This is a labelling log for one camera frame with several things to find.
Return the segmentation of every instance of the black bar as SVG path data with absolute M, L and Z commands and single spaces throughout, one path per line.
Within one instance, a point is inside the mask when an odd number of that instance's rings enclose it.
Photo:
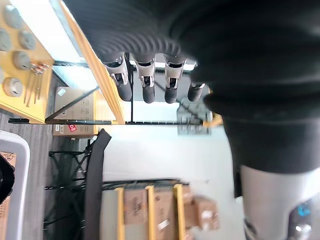
M 51 114 L 50 116 L 48 116 L 45 119 L 45 121 L 54 119 L 56 116 L 58 116 L 59 114 L 61 114 L 65 110 L 67 110 L 68 108 L 72 107 L 76 103 L 80 102 L 82 99 L 86 98 L 87 96 L 89 96 L 90 94 L 92 94 L 94 91 L 96 91 L 98 89 L 99 89 L 99 86 L 97 86 L 96 88 L 94 88 L 94 89 L 92 89 L 90 91 L 87 91 L 85 94 L 81 95 L 80 97 L 77 97 L 75 100 L 71 101 L 67 105 L 65 105 L 62 108 L 60 108 L 58 111 L 56 111 L 53 114 Z
M 75 120 L 75 119 L 50 119 L 46 120 L 45 124 L 60 124 L 60 125 L 111 125 L 110 120 Z
M 164 93 L 166 92 L 166 89 L 163 86 L 161 86 L 158 82 L 154 81 L 154 84 L 157 85 L 157 87 L 160 88 Z M 198 117 L 197 113 L 191 111 L 187 106 L 184 106 L 178 98 L 175 101 L 178 104 L 180 104 L 180 106 L 183 107 L 186 111 L 188 111 L 190 114 L 192 114 L 196 119 L 204 121 L 204 119 L 201 119 Z
M 33 124 L 40 125 L 41 123 L 29 123 L 24 121 L 25 118 L 10 118 L 9 123 L 11 124 Z M 177 121 L 126 121 L 125 125 L 155 125 L 155 126 L 177 126 L 177 125 L 195 125 L 200 126 L 204 123 L 201 119 L 196 119 L 188 122 L 177 122 Z M 45 124 L 49 125 L 112 125 L 110 120 L 73 120 L 73 119 L 52 119 L 46 120 Z
M 177 126 L 177 125 L 202 125 L 202 120 L 195 120 L 192 122 L 177 122 L 177 121 L 126 121 L 126 125 L 157 125 L 157 126 Z
M 9 124 L 30 124 L 26 118 L 9 118 Z

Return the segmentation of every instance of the cardboard box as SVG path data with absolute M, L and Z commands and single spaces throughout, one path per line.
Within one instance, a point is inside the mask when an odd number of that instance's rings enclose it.
M 124 191 L 124 224 L 143 224 L 148 221 L 147 191 L 130 189 Z
M 55 94 L 54 111 L 58 111 L 76 98 L 83 95 L 86 91 L 72 87 L 58 87 Z M 68 108 L 57 119 L 74 120 L 93 120 L 94 119 L 94 94 L 82 99 L 72 107 Z M 92 137 L 94 134 L 93 125 L 54 125 L 52 128 L 53 136 L 65 137 Z
M 217 203 L 203 196 L 195 196 L 193 200 L 196 207 L 198 226 L 204 231 L 219 229 Z
M 183 194 L 183 203 L 184 204 L 190 204 L 193 201 L 194 195 L 191 192 L 189 185 L 184 185 L 182 187 L 182 194 Z
M 0 155 L 13 167 L 16 165 L 16 154 L 0 151 Z M 7 222 L 9 214 L 10 196 L 0 204 L 0 240 L 6 239 Z
M 194 235 L 191 232 L 191 229 L 186 229 L 185 230 L 184 240 L 194 240 Z
M 196 205 L 194 202 L 184 204 L 184 221 L 187 229 L 198 225 Z
M 175 198 L 172 188 L 154 193 L 155 239 L 176 240 Z

